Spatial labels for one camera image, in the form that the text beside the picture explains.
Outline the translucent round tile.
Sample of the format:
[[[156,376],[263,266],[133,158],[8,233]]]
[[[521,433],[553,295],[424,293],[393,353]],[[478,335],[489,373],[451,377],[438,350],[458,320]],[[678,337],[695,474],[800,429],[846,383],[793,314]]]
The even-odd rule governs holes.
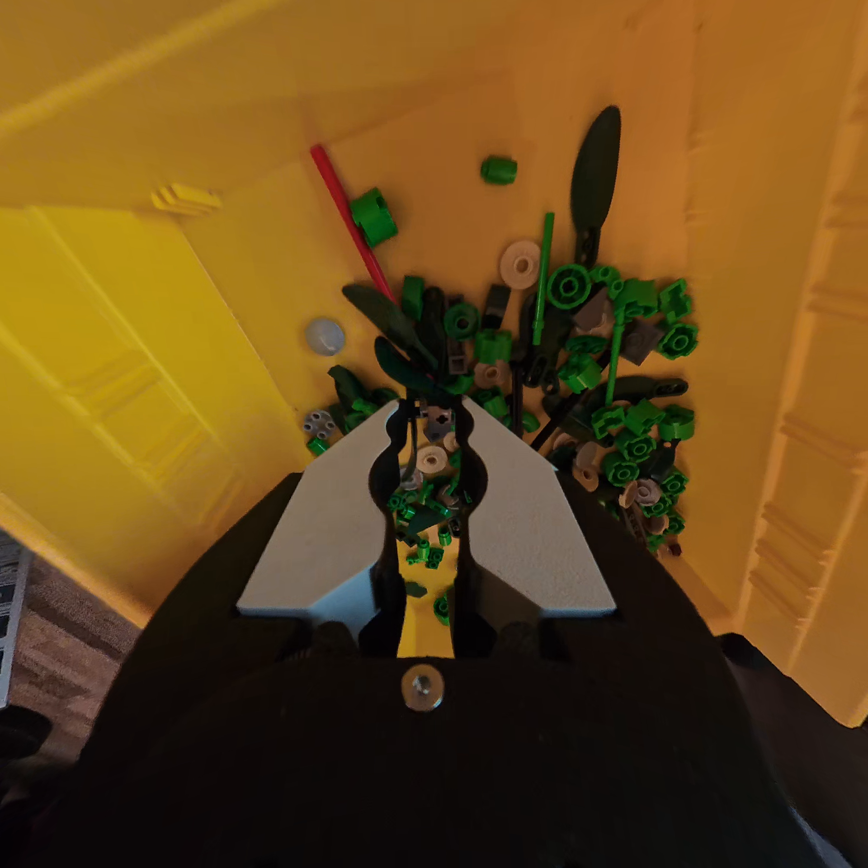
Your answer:
[[[317,317],[307,323],[305,339],[312,352],[324,357],[340,354],[346,342],[342,326],[325,317]]]

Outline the tan round plate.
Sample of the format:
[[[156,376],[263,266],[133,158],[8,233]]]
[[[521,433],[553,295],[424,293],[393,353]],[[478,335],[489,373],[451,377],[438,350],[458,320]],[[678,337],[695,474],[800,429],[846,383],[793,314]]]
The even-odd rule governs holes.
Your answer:
[[[511,290],[523,291],[537,285],[541,248],[529,239],[510,244],[498,266],[503,284]]]

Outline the pile of small bricks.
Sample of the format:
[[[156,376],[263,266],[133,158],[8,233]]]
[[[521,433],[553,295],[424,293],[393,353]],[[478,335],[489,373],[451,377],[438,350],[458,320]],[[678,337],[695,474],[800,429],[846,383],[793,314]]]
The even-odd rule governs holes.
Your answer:
[[[615,375],[623,328],[635,319],[624,317],[635,312],[623,303],[626,288],[622,285],[613,299],[609,339],[571,337],[571,308],[553,307],[555,299],[545,297],[543,324],[561,330],[554,338],[551,330],[543,331],[543,353],[537,353],[532,342],[530,303],[525,304],[517,360],[541,360],[549,374],[542,406],[549,425],[527,444],[556,468],[567,498],[583,487],[590,494],[589,505],[606,505],[639,531],[639,544],[647,545],[646,520],[657,521],[652,534],[657,548],[663,537],[684,528],[680,514],[672,512],[688,483],[675,468],[675,447],[693,435],[693,414],[679,405],[654,402],[682,395],[686,381]],[[398,485],[386,509],[392,515],[396,547],[408,547],[411,566],[438,571],[450,544],[457,543],[454,584],[463,520],[472,502],[460,482],[457,408],[469,397],[524,440],[537,418],[528,415],[520,399],[525,387],[537,387],[538,380],[520,376],[506,395],[498,380],[478,384],[474,373],[453,368],[451,343],[463,351],[471,340],[476,363],[502,362],[505,373],[512,373],[512,335],[484,330],[491,322],[480,317],[476,307],[448,307],[443,291],[422,279],[406,282],[395,303],[374,286],[350,284],[342,294],[377,329],[376,361],[406,393],[368,388],[346,367],[332,366],[328,374],[338,402],[305,417],[308,448],[318,458],[388,402],[406,401],[406,443],[398,455]],[[396,557],[406,591],[398,550]]]

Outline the grey striped panel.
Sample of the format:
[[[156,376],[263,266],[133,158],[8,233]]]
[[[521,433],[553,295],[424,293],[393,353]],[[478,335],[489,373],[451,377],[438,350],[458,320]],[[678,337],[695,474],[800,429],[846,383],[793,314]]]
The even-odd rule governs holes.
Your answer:
[[[33,553],[1,531],[1,708],[9,704],[16,640]]]

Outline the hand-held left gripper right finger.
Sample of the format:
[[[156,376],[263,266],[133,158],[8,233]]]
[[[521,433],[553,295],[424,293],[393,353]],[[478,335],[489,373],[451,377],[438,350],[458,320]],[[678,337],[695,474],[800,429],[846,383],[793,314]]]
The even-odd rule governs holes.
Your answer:
[[[617,611],[556,468],[473,399],[457,408],[463,520],[453,585],[453,652],[488,656],[513,624]]]

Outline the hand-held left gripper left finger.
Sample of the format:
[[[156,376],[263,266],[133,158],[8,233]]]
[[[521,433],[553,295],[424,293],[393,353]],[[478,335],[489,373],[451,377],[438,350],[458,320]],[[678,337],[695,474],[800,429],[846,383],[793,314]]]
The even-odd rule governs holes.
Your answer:
[[[242,615],[341,623],[364,653],[396,656],[406,591],[386,507],[408,413],[388,402],[308,465],[241,593]]]

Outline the long dark green leaf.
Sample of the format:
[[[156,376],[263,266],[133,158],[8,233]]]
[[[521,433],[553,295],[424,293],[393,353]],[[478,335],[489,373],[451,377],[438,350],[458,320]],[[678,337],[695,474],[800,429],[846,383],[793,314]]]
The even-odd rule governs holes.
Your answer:
[[[597,262],[602,227],[613,201],[621,133],[621,111],[609,105],[591,124],[572,173],[570,215],[576,232],[575,263],[588,270]]]

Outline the yellow plastic bin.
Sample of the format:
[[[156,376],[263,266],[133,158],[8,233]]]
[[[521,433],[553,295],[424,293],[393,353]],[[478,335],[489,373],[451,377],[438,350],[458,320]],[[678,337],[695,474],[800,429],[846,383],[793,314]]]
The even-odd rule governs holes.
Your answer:
[[[866,2],[2,2],[2,526],[142,626],[311,456],[328,368],[377,388],[377,250],[483,309],[505,249],[571,258],[593,119],[623,137],[600,257],[684,278],[679,582],[847,726],[866,718]],[[483,182],[488,156],[515,183]],[[317,317],[344,350],[315,354]]]

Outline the red thin rod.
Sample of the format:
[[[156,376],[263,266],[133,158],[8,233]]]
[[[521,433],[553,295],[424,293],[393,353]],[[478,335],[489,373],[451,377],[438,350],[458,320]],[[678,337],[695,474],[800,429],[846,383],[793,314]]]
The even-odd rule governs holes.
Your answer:
[[[336,169],[331,163],[331,159],[326,152],[326,149],[320,144],[314,144],[310,147],[309,153],[314,166],[319,172],[321,180],[325,184],[326,190],[331,196],[331,200],[339,212],[340,218],[347,232],[350,234],[353,245],[358,251],[374,287],[377,288],[385,298],[388,298],[391,302],[395,303],[396,298],[387,278],[385,277],[383,269],[379,265],[373,250],[368,245],[359,226],[354,222],[350,200],[340,181]]]

